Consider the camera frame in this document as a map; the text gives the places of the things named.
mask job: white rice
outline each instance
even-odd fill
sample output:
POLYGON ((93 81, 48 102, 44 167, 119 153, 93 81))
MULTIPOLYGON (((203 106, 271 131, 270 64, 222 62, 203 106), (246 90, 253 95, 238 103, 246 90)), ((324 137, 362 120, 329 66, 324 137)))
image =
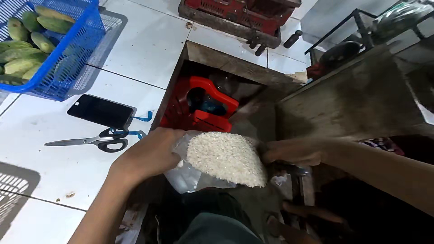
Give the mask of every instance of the white rice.
POLYGON ((263 187, 267 183, 255 148, 240 135, 206 132, 193 137, 188 144, 187 161, 201 172, 237 184, 263 187))

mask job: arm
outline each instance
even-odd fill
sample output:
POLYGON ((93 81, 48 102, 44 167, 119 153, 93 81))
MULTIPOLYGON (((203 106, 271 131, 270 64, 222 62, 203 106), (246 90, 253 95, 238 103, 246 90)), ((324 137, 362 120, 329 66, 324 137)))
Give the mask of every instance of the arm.
POLYGON ((271 142, 265 162, 296 165, 325 163, 365 181, 434 216, 434 165, 338 139, 294 139, 271 142))
POLYGON ((157 128, 116 159, 68 243, 114 243, 131 191, 143 180, 176 167, 180 158, 171 152, 172 145, 183 135, 184 131, 157 128))

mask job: scissor blade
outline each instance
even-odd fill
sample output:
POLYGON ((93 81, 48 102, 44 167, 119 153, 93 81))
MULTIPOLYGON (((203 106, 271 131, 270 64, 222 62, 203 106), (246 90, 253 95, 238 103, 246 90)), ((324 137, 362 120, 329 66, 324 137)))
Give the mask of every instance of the scissor blade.
POLYGON ((56 142, 48 142, 45 143, 44 146, 72 146, 72 145, 83 145, 94 142, 94 138, 83 138, 83 139, 71 139, 71 140, 62 140, 56 142))

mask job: phone screen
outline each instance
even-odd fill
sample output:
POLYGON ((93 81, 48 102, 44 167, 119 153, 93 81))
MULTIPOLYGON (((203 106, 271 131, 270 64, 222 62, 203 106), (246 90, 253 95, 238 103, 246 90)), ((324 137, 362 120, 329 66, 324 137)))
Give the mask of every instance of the phone screen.
POLYGON ((115 129, 125 129, 133 108, 108 100, 82 95, 68 110, 68 114, 115 129))

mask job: red plastic basket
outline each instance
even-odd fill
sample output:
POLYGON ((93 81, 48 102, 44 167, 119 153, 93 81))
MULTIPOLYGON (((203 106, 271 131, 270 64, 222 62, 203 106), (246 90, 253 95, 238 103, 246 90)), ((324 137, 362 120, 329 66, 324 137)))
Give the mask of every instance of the red plastic basket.
POLYGON ((272 36, 300 6, 290 7, 271 0, 185 0, 185 5, 272 36))
POLYGON ((175 85, 160 126, 203 132, 230 132, 232 125, 228 119, 237 108, 238 101, 219 92, 211 80, 198 76, 182 77, 175 85), (217 116, 201 110, 191 113, 187 94, 196 87, 203 88, 210 97, 226 105, 226 114, 217 116))

